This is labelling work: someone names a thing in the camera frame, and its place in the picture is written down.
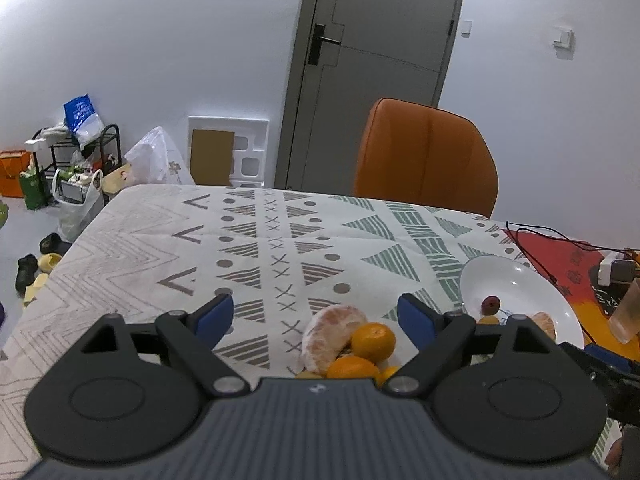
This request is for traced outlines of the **brown cardboard piece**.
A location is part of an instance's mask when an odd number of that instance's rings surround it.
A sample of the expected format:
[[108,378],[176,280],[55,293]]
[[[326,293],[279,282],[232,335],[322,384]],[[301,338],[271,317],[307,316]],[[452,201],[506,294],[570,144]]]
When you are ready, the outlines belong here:
[[234,133],[194,129],[191,136],[190,173],[198,185],[230,184]]

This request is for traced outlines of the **patterned tablecloth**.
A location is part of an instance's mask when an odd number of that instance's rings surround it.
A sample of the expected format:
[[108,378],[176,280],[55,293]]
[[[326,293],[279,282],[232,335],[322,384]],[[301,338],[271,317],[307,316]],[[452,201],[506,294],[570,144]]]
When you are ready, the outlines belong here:
[[224,362],[250,380],[291,377],[315,313],[352,304],[393,323],[404,292],[457,307],[462,266],[481,255],[522,258],[480,214],[254,188],[128,188],[75,240],[6,343],[2,477],[21,477],[38,458],[23,416],[30,388],[102,314],[146,322],[228,292]]

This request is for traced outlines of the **white shopping bag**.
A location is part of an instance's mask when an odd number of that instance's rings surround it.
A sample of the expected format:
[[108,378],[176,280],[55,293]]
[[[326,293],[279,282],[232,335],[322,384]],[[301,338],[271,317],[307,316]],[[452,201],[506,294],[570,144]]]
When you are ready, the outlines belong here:
[[56,170],[51,184],[53,198],[58,204],[58,232],[69,242],[74,242],[105,205],[102,190],[103,172],[96,170],[90,176],[88,184],[80,187],[84,192],[81,202],[68,200],[62,194],[64,181],[61,177],[61,170]]

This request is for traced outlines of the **peeled pomelo piece back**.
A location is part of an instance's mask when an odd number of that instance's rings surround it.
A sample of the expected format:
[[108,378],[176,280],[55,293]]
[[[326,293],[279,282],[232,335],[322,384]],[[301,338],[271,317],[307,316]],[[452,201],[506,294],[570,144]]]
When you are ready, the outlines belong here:
[[316,313],[303,332],[300,356],[307,372],[324,375],[352,333],[367,324],[366,315],[349,304],[329,306]]

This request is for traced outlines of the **blue white plastic bag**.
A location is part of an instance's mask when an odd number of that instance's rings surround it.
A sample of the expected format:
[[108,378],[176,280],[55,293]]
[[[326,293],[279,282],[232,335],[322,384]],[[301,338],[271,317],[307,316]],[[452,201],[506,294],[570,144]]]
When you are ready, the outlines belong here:
[[88,94],[76,96],[63,105],[65,125],[80,148],[98,140],[105,128]]

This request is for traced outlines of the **peeled pomelo segment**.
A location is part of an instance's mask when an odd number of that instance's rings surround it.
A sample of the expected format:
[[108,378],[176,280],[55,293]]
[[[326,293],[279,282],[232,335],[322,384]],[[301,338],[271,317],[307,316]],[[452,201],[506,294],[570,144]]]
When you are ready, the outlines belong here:
[[556,341],[555,325],[548,313],[537,312],[530,318],[551,340]]

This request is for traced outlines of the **green jujube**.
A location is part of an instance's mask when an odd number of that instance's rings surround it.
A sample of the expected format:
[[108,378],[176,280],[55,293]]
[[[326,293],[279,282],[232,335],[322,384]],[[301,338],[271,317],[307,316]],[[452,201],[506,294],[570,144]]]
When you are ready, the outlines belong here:
[[295,376],[296,379],[323,379],[324,377],[320,374],[316,374],[310,372],[309,370],[302,370]]

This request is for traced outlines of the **grey door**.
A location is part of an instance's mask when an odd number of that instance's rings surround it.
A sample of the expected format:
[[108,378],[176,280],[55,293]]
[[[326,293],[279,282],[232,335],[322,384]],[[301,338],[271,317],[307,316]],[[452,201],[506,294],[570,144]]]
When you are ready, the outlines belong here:
[[[274,184],[348,194],[373,104],[435,105],[442,93],[462,0],[302,0],[284,101]],[[324,44],[307,64],[314,24]]]

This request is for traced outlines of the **black metal rack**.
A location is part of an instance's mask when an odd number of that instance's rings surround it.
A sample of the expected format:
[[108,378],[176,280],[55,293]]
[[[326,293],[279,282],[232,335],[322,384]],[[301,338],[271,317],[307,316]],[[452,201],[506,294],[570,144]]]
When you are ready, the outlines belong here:
[[122,166],[120,129],[116,124],[105,126],[98,140],[80,148],[66,126],[40,129],[25,142],[30,153],[29,168],[36,168],[46,179],[50,197],[51,181],[56,170],[69,177],[73,171],[102,170],[104,176]]

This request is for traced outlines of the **large orange back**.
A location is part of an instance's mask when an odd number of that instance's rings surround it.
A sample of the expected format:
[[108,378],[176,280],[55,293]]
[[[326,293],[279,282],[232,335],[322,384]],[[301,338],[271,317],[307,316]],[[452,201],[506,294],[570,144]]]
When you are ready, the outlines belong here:
[[378,364],[393,355],[396,336],[385,324],[367,323],[352,333],[349,344],[355,356]]

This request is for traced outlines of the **white foam packaging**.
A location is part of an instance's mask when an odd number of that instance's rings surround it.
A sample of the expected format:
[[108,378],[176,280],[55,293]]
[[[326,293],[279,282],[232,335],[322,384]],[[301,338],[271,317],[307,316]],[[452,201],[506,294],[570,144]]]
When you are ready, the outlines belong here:
[[265,185],[269,133],[267,119],[190,116],[188,125],[190,133],[194,130],[233,132],[231,184],[246,184],[254,188],[262,188]]

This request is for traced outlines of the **large orange front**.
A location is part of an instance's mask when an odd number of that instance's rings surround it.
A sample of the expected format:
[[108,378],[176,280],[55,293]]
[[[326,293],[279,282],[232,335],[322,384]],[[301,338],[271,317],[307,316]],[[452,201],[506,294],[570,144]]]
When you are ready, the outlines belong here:
[[378,367],[360,356],[341,356],[326,370],[328,379],[378,378]]

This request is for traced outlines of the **small yellow kumquat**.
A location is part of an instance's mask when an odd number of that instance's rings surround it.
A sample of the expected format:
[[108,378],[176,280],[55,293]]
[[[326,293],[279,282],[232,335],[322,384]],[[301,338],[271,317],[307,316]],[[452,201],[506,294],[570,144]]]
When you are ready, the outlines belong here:
[[398,370],[400,370],[399,366],[388,366],[385,367],[384,370],[381,370],[378,373],[378,376],[376,376],[376,385],[378,388],[382,388],[383,385],[398,372]]
[[500,320],[495,315],[482,316],[478,321],[480,325],[499,325]]

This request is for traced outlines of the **red orange mat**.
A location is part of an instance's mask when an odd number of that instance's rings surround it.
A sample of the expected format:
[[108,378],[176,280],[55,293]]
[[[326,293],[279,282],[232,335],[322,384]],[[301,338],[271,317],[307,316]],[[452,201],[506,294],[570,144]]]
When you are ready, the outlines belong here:
[[608,327],[608,311],[614,302],[597,290],[603,252],[582,240],[542,234],[531,226],[507,226],[506,235],[570,304],[582,328],[585,347],[597,344],[639,364],[639,338],[634,336],[623,344]]

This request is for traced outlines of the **large orange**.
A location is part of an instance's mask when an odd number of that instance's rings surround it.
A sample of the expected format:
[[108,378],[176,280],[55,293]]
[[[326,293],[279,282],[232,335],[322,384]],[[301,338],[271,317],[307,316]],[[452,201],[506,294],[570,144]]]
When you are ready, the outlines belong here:
[[360,356],[341,356],[326,370],[328,379],[378,378],[378,367]]
[[367,323],[352,333],[349,344],[355,356],[378,364],[393,355],[396,336],[385,324]]

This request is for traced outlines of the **clear plastic bag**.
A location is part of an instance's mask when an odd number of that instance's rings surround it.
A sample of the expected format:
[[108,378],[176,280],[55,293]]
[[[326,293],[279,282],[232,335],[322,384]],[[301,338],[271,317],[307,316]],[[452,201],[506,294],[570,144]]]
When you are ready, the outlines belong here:
[[188,166],[170,135],[155,127],[125,154],[134,184],[194,185]]

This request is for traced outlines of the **orange chair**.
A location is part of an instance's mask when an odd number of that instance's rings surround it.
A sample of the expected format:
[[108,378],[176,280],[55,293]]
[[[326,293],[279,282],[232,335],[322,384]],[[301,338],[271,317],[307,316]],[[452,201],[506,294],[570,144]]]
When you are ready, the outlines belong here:
[[469,119],[391,98],[374,103],[360,142],[352,194],[488,218],[498,189],[495,161]]

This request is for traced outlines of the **white power adapter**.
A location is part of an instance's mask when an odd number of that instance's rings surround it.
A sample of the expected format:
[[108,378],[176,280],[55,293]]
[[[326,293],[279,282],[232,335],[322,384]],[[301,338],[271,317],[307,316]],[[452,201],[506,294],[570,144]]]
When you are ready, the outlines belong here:
[[599,263],[598,284],[600,286],[630,284],[638,276],[638,263],[620,252],[610,252]]

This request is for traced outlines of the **orange paper bag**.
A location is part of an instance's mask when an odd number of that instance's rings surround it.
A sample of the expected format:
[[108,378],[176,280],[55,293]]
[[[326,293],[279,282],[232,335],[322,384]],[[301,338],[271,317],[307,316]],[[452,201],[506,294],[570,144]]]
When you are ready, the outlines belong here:
[[29,166],[30,153],[24,150],[0,152],[0,194],[22,198],[20,174]]

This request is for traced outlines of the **red small fruit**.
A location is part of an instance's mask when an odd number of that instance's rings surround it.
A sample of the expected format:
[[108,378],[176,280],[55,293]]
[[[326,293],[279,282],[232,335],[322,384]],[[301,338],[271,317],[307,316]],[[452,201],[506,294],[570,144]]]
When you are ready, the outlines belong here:
[[480,305],[480,310],[484,315],[495,315],[501,307],[501,301],[497,296],[488,296]]

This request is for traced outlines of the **green bag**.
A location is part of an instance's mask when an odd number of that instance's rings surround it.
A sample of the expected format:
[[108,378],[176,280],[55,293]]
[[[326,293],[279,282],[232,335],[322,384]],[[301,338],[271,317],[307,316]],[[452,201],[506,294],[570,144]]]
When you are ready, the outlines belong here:
[[28,210],[47,207],[50,202],[50,192],[46,179],[36,168],[29,168],[20,173],[21,190]]

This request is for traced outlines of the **white ceramic plate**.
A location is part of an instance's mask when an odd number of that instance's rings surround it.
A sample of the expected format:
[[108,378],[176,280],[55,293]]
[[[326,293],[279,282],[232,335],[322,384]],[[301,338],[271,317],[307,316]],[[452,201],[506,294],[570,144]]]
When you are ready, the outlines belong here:
[[585,348],[584,335],[577,315],[561,293],[540,274],[521,263],[497,256],[479,256],[465,263],[460,275],[460,294],[465,312],[477,322],[485,316],[480,310],[488,296],[501,301],[495,316],[500,326],[512,316],[529,318],[537,312],[552,317],[556,331],[555,344],[570,342]]

